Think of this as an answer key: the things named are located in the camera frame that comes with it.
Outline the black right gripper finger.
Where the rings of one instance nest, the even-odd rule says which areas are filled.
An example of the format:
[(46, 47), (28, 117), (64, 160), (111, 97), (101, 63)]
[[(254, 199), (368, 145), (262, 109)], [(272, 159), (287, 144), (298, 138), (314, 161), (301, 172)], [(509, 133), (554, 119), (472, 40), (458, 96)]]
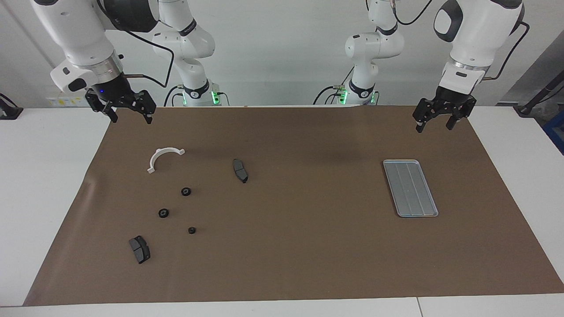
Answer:
[(87, 90), (86, 92), (86, 102), (89, 104), (90, 108), (97, 113), (102, 113), (107, 116), (112, 123), (118, 121), (118, 116), (116, 112), (112, 109), (112, 102), (102, 103), (101, 99), (94, 90)]
[(147, 124), (152, 123), (152, 116), (156, 110), (156, 103), (147, 90), (134, 94), (134, 110), (142, 114)]

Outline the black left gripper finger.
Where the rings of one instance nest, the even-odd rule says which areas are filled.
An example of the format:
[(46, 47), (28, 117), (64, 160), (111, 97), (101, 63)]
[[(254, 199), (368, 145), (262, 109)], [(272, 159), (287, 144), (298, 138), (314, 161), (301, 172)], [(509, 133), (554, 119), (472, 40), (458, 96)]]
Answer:
[(468, 99), (461, 104), (457, 104), (452, 108), (452, 114), (447, 121), (446, 128), (448, 130), (453, 130), (454, 126), (463, 118), (467, 118), (471, 115), (471, 112), (475, 106), (475, 99)]
[(415, 107), (413, 118), (417, 123), (416, 131), (419, 134), (423, 132), (427, 122), (439, 115), (435, 103), (435, 100), (422, 98)]

